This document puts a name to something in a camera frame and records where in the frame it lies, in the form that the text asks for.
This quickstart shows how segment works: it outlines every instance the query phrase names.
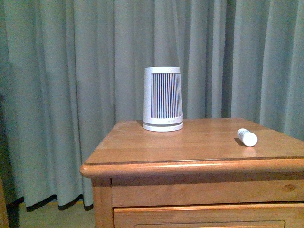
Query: curtain fold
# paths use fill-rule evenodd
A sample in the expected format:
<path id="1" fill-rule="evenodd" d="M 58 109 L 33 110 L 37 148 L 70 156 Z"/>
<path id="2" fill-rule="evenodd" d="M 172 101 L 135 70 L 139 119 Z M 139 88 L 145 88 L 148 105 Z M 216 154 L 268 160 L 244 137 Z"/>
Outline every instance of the curtain fold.
<path id="1" fill-rule="evenodd" d="M 117 121 L 142 119 L 146 67 L 180 67 L 184 118 L 242 117 L 304 140 L 304 0 L 0 6 L 10 201 L 91 205 L 80 165 Z"/>

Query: white cylindrical device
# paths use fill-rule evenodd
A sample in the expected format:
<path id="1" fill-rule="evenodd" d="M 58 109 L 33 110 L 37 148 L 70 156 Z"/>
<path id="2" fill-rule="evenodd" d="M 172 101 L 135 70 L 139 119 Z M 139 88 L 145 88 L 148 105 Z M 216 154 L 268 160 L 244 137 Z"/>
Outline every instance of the white cylindrical device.
<path id="1" fill-rule="evenodd" d="M 245 146 L 254 146 L 257 143 L 257 136 L 245 128 L 239 129 L 237 136 Z"/>
<path id="2" fill-rule="evenodd" d="M 179 67 L 150 67 L 144 71 L 143 128 L 170 132 L 183 128 Z"/>

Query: white base ring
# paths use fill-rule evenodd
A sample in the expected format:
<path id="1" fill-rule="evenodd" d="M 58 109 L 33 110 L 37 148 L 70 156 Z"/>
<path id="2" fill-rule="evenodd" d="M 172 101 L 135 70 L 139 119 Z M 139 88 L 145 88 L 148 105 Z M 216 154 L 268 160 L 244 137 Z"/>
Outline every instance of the white base ring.
<path id="1" fill-rule="evenodd" d="M 173 132 L 177 131 L 183 128 L 184 124 L 181 122 L 178 125 L 171 125 L 171 126 L 163 126 L 163 125 L 147 125 L 145 122 L 143 122 L 143 128 L 148 130 L 148 131 L 153 131 L 153 132 Z"/>

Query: wood grain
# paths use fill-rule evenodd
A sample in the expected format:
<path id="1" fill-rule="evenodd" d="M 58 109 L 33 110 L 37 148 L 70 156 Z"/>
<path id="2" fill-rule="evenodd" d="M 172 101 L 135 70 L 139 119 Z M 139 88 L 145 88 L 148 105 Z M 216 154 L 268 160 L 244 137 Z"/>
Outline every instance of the wood grain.
<path id="1" fill-rule="evenodd" d="M 284 228 L 284 221 L 136 225 L 136 228 Z"/>
<path id="2" fill-rule="evenodd" d="M 242 127 L 258 136 L 255 147 L 236 139 Z M 119 122 L 80 172 L 94 178 L 249 170 L 304 171 L 304 142 L 238 118 L 185 120 L 183 129 L 169 133 Z"/>
<path id="3" fill-rule="evenodd" d="M 225 226 L 229 223 L 258 221 L 284 221 L 285 228 L 303 228 L 304 204 L 125 208 L 114 209 L 114 218 L 115 228 L 134 228 L 136 225 L 148 224 L 162 224 L 161 227 L 165 228 L 167 224 L 195 223 L 222 223 Z"/>
<path id="4" fill-rule="evenodd" d="M 244 119 L 185 120 L 174 132 L 151 132 L 139 121 L 119 122 L 86 160 L 86 165 L 304 157 L 304 142 Z M 258 136 L 248 148 L 239 128 Z"/>
<path id="5" fill-rule="evenodd" d="M 110 179 L 92 179 L 95 227 L 114 228 Z"/>
<path id="6" fill-rule="evenodd" d="M 113 179 L 114 207 L 304 201 L 302 173 Z"/>
<path id="7" fill-rule="evenodd" d="M 82 175 L 95 177 L 158 176 L 222 172 L 303 172 L 304 159 L 182 161 L 124 165 L 82 165 Z"/>

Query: drawer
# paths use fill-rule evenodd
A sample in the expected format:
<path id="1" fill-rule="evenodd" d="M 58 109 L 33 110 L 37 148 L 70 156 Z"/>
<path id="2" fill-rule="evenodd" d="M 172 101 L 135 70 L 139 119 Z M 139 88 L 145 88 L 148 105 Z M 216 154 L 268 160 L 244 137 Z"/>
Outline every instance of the drawer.
<path id="1" fill-rule="evenodd" d="M 304 204 L 116 208 L 115 228 L 303 228 Z"/>
<path id="2" fill-rule="evenodd" d="M 304 201 L 303 173 L 196 174 L 112 180 L 114 207 Z"/>
<path id="3" fill-rule="evenodd" d="M 284 221 L 136 225 L 136 228 L 284 228 Z"/>

